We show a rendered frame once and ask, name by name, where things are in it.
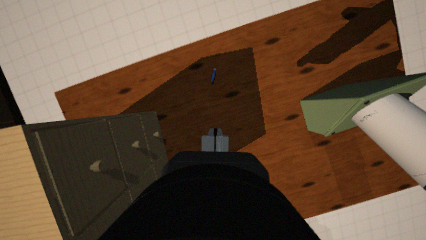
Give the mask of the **dark olive drawer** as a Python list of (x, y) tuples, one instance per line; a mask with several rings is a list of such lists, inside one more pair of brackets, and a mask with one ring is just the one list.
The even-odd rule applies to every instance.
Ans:
[(32, 136), (67, 233), (75, 236), (125, 189), (107, 122)]
[(154, 181), (152, 167), (150, 167), (128, 188), (131, 203)]
[(108, 124), (128, 184), (150, 164), (139, 117), (110, 119)]
[(139, 115), (151, 162), (165, 151), (156, 113)]
[(156, 180), (160, 178), (160, 172), (163, 166), (168, 162), (166, 153), (164, 153), (152, 166)]
[(127, 194), (124, 192), (75, 240), (97, 240), (129, 206)]

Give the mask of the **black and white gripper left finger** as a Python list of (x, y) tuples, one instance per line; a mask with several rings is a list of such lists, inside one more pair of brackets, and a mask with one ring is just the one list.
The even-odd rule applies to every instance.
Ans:
[(208, 135), (202, 135), (201, 151), (215, 151), (216, 128), (210, 128)]

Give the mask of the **tan wooden chest of drawers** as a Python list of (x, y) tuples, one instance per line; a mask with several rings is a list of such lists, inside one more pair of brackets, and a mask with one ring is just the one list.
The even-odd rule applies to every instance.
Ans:
[[(156, 113), (157, 115), (156, 111), (148, 111), (24, 124), (0, 129), (0, 240), (75, 240), (124, 192), (126, 192), (129, 204), (131, 205), (128, 188), (150, 167), (152, 167), (155, 178), (152, 165), (166, 153), (165, 149), (164, 152), (151, 162), (139, 116), (144, 115), (142, 113)], [(130, 183), (126, 184), (108, 120), (131, 116), (139, 117), (150, 164)], [(32, 133), (103, 121), (106, 121), (108, 125), (125, 189), (75, 236), (69, 236), (44, 171)]]

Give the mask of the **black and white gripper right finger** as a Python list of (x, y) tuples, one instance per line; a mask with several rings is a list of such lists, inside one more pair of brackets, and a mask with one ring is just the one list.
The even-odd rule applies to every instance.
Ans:
[(228, 137), (228, 135), (223, 135), (221, 128), (216, 128), (215, 151), (216, 152), (229, 152), (229, 137)]

